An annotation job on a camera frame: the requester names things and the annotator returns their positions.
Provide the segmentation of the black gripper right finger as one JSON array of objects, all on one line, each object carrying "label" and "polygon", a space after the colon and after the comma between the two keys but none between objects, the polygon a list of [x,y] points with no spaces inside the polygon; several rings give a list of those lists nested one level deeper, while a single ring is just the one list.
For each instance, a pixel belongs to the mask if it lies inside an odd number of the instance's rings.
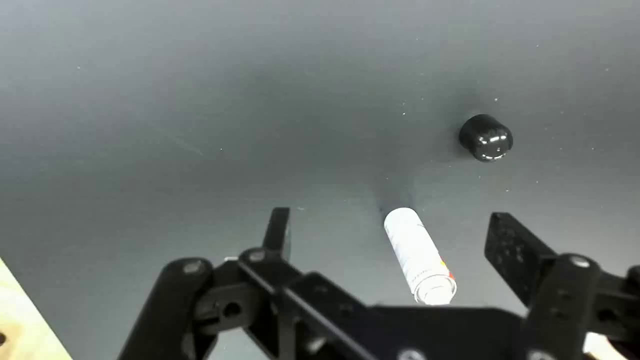
[{"label": "black gripper right finger", "polygon": [[554,252],[507,211],[487,222],[483,255],[528,308],[524,360],[585,360],[590,331],[626,360],[640,360],[640,271],[606,271],[576,252]]}]

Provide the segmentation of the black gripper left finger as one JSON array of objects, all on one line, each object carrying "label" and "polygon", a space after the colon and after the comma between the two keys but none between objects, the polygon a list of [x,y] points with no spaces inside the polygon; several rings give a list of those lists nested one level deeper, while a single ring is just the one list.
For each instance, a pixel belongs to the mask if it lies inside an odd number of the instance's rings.
[{"label": "black gripper left finger", "polygon": [[288,208],[273,208],[258,247],[214,266],[205,258],[167,262],[136,317],[118,360],[208,360],[218,336],[241,327],[270,360],[291,360],[282,320]]}]

